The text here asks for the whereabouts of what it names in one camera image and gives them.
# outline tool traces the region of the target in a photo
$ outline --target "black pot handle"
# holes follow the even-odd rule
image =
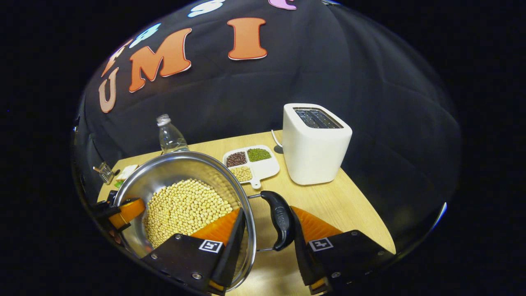
[[[270,217],[272,224],[278,232],[278,240],[272,248],[260,249],[261,251],[281,251],[294,240],[294,217],[292,210],[285,199],[274,191],[261,191],[259,194],[251,195],[248,198],[262,197],[270,206]]]

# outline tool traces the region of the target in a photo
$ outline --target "wooden table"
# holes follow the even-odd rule
[[[281,131],[275,131],[275,134],[280,141]],[[222,160],[228,151],[254,145],[266,145],[272,150],[276,144],[271,132],[265,132],[193,144],[189,145],[189,149]],[[131,164],[141,165],[159,155],[160,151],[119,160],[113,170],[122,170]],[[280,171],[275,176],[261,180],[259,190],[275,191],[283,196],[289,205],[301,208],[343,232],[360,230],[389,252],[396,253],[395,243],[382,219],[342,169],[332,182],[298,185],[291,180],[287,172],[283,154],[274,155],[280,165]],[[112,181],[110,185],[103,185],[99,201],[108,197],[109,190],[116,190],[114,183],[115,181]],[[257,194],[259,191],[254,190],[249,183],[243,184],[243,189],[247,195]],[[256,247],[262,249],[273,246],[277,234],[272,226],[267,202],[263,199],[251,199],[250,206],[256,224]],[[310,295],[298,270],[294,243],[280,252],[256,253],[254,266],[248,278],[227,295],[249,295],[255,291],[261,295]]]

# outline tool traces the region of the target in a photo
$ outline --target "stainless steel pot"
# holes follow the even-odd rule
[[[139,197],[147,205],[154,192],[186,179],[198,179],[213,186],[217,194],[228,201],[234,210],[241,208],[245,214],[247,227],[241,243],[236,272],[227,291],[235,289],[245,280],[256,255],[256,229],[249,198],[260,196],[271,208],[272,221],[278,231],[278,241],[273,248],[265,250],[279,251],[294,239],[291,210],[279,194],[262,191],[260,194],[247,196],[241,184],[226,166],[217,159],[199,152],[174,152],[149,160],[122,184],[115,198],[115,204],[121,205],[128,198]],[[146,239],[144,215],[145,212],[133,219],[130,222],[131,226],[122,232],[124,246],[138,258],[146,256],[154,249]]]

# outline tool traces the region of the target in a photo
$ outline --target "toaster cord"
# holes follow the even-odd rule
[[[274,130],[270,130],[271,133],[272,133],[272,137],[274,138],[274,141],[276,142],[276,144],[278,144],[278,146],[280,146],[281,148],[283,148],[283,146],[278,142],[278,139],[276,139],[276,135],[274,135]]]

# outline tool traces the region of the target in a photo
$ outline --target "bottle cap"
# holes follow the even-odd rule
[[[163,114],[157,118],[157,126],[163,126],[165,124],[168,124],[171,122],[170,117],[168,114]]]

